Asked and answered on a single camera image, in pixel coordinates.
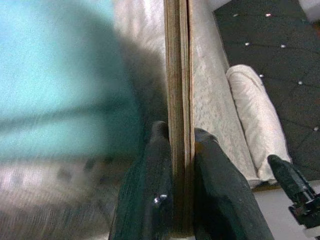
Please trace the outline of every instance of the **teal fabric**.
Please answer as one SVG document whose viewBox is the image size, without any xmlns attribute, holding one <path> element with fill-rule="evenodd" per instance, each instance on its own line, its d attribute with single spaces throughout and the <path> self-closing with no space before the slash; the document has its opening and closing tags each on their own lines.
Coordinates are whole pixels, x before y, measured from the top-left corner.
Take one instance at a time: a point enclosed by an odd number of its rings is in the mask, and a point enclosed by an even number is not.
<svg viewBox="0 0 320 240">
<path fill-rule="evenodd" d="M 111 0 L 0 2 L 0 158 L 139 151 Z"/>
</svg>

